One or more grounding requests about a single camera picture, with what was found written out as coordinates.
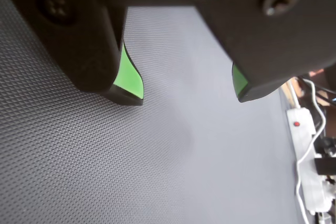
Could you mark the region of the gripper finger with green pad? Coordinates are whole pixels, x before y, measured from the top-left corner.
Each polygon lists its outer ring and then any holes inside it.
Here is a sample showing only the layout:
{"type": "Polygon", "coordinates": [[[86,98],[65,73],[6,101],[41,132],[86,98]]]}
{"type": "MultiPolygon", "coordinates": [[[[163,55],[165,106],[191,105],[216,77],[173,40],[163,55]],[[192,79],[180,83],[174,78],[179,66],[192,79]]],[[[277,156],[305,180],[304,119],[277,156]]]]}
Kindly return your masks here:
{"type": "Polygon", "coordinates": [[[335,0],[193,0],[238,69],[240,102],[335,63],[335,0]]]}
{"type": "Polygon", "coordinates": [[[125,7],[105,0],[11,0],[63,73],[82,92],[143,104],[143,80],[124,45],[125,7]]]}

